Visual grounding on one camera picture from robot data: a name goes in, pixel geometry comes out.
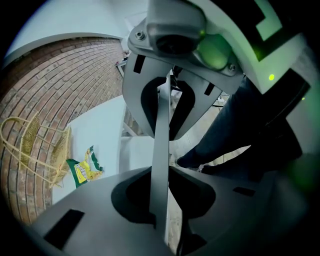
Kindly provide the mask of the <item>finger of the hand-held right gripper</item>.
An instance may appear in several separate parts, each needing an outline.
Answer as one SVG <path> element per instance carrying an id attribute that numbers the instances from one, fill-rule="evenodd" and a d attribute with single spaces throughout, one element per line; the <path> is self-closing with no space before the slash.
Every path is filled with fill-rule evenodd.
<path id="1" fill-rule="evenodd" d="M 166 83 L 170 70 L 170 63 L 133 52 L 125 65 L 124 101 L 142 131 L 152 138 L 158 114 L 158 87 Z"/>
<path id="2" fill-rule="evenodd" d="M 181 96 L 169 124 L 169 140 L 180 139 L 207 112 L 222 90 L 204 78 L 182 70 L 177 86 Z"/>

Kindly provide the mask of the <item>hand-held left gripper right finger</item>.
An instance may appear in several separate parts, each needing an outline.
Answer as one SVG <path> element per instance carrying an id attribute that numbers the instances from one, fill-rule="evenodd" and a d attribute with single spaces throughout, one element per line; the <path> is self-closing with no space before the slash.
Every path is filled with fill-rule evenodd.
<path id="1" fill-rule="evenodd" d="M 275 171 L 254 182 L 170 167 L 169 188 L 182 211 L 179 256 L 256 255 L 308 210 L 303 195 Z"/>

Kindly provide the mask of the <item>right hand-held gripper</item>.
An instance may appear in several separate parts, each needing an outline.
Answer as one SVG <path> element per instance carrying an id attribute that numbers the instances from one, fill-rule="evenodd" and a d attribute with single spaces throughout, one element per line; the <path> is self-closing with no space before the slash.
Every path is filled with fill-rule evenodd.
<path id="1" fill-rule="evenodd" d="M 131 53 L 167 62 L 157 89 L 155 152 L 170 142 L 170 121 L 187 70 L 229 94 L 190 156 L 320 153 L 320 63 L 301 16 L 279 0 L 151 0 L 128 37 Z"/>

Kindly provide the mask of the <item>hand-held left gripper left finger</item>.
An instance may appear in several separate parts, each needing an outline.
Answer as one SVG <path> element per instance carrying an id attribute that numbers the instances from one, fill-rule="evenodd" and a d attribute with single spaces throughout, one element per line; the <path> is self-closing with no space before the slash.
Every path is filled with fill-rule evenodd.
<path id="1" fill-rule="evenodd" d="M 150 168 L 80 186 L 32 225 L 46 256 L 170 256 L 149 212 Z"/>

